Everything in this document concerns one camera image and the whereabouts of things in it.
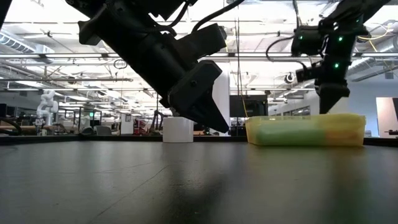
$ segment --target screen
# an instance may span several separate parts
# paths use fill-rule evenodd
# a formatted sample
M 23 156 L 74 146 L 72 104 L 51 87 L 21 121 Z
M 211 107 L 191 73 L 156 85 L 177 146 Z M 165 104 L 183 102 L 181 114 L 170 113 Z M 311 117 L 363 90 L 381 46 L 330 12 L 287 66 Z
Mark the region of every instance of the screen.
M 229 112 L 230 116 L 245 118 L 244 105 L 248 117 L 252 116 L 267 116 L 268 115 L 268 97 L 267 95 L 244 95 L 244 96 L 229 96 Z

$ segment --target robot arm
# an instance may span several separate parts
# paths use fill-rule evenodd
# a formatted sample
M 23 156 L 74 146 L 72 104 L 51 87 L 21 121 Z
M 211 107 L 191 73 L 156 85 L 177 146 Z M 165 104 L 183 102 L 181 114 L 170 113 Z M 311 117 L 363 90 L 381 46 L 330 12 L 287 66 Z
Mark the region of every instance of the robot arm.
M 349 97 L 345 75 L 357 37 L 369 34 L 363 24 L 389 1 L 342 0 L 318 26 L 300 26 L 295 31 L 292 55 L 323 57 L 319 65 L 296 71 L 298 82 L 315 79 L 320 114 L 329 112 L 341 97 Z
M 186 0 L 186 4 L 196 1 Z M 81 44 L 105 41 L 154 88 L 164 107 L 225 133 L 229 126 L 211 95 L 214 81 L 222 71 L 213 61 L 198 62 L 199 58 L 226 47 L 220 28 L 213 24 L 176 40 L 170 26 L 160 26 L 148 15 L 168 19 L 183 2 L 67 0 L 91 18 L 79 22 Z

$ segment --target plastic container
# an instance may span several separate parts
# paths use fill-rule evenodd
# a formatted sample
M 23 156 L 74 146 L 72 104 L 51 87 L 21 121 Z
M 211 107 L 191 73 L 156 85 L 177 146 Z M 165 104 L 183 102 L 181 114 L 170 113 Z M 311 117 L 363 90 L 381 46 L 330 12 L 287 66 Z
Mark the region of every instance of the plastic container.
M 259 146 L 362 146 L 366 119 L 356 114 L 258 116 L 246 121 Z

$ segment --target table surface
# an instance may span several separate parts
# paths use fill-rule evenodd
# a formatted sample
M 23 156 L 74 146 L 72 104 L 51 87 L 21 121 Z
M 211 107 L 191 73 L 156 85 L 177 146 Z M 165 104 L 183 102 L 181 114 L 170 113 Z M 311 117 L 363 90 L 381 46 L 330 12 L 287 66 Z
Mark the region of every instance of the table surface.
M 397 223 L 398 149 L 0 147 L 0 223 Z

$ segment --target black cable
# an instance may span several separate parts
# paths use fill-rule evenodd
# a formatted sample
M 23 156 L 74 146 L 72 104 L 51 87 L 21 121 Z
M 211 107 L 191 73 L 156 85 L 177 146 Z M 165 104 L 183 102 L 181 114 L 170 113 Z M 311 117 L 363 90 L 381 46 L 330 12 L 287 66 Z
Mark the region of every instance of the black cable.
M 268 55 L 269 50 L 271 49 L 272 46 L 274 46 L 275 44 L 277 44 L 277 43 L 279 43 L 279 42 L 282 42 L 282 41 L 285 41 L 285 40 L 290 40 L 290 39 L 293 39 L 293 38 L 294 38 L 294 36 L 291 36 L 291 37 L 285 37 L 285 38 L 282 38 L 282 39 L 279 39 L 279 40 L 274 41 L 272 44 L 270 44 L 270 45 L 268 46 L 268 48 L 267 48 L 267 50 L 266 50 L 266 57 L 267 57 L 267 59 L 268 59 L 270 62 L 297 62 L 297 63 L 299 63 L 299 64 L 301 64 L 301 65 L 303 66 L 304 70 L 306 70 L 306 69 L 307 69 L 307 66 L 305 66 L 303 62 L 300 62 L 300 61 L 298 61 L 298 60 L 277 60 L 277 59 L 271 58 L 271 57 Z
M 185 15 L 185 13 L 188 10 L 188 6 L 189 2 L 186 2 L 185 5 L 182 7 L 180 14 L 175 18 L 175 20 L 170 25 L 168 25 L 169 27 L 174 27 L 181 21 L 182 17 Z
M 299 22 L 299 7 L 297 6 L 297 0 L 293 0 L 293 7 L 294 7 L 294 11 L 296 13 L 297 28 L 299 28 L 299 26 L 300 26 L 300 22 Z
M 1 134 L 8 134 L 9 136 L 20 136 L 22 134 L 22 128 L 17 123 L 11 121 L 10 119 L 6 119 L 6 118 L 0 118 L 0 121 L 9 123 L 17 129 L 17 131 L 7 131 L 7 130 L 0 129 Z
M 235 0 L 235 2 L 225 6 L 224 8 L 220 9 L 219 11 L 216 11 L 206 17 L 204 17 L 202 20 L 200 20 L 192 29 L 192 32 L 197 31 L 203 24 L 207 23 L 208 21 L 230 11 L 231 9 L 235 8 L 236 6 L 240 5 L 244 0 Z
M 239 81 L 240 81 L 240 79 L 239 79 L 239 73 L 240 73 L 240 69 L 241 69 L 241 63 L 240 63 L 240 61 L 241 61 L 241 57 L 240 57 L 240 36 L 239 36 L 239 31 L 240 30 L 238 30 L 238 27 L 237 27 L 237 25 L 236 25 L 236 19 L 235 19 L 235 39 L 236 39 L 236 51 L 238 52 L 238 77 L 237 77 L 237 83 L 236 83 L 236 85 L 238 86 L 238 99 L 239 99 L 239 95 L 241 94 L 240 93 L 240 91 L 239 91 L 239 88 L 240 88 L 240 85 L 239 85 Z M 237 115 L 237 117 L 236 117 L 236 136 L 239 136 L 239 113 L 238 113 L 238 115 Z

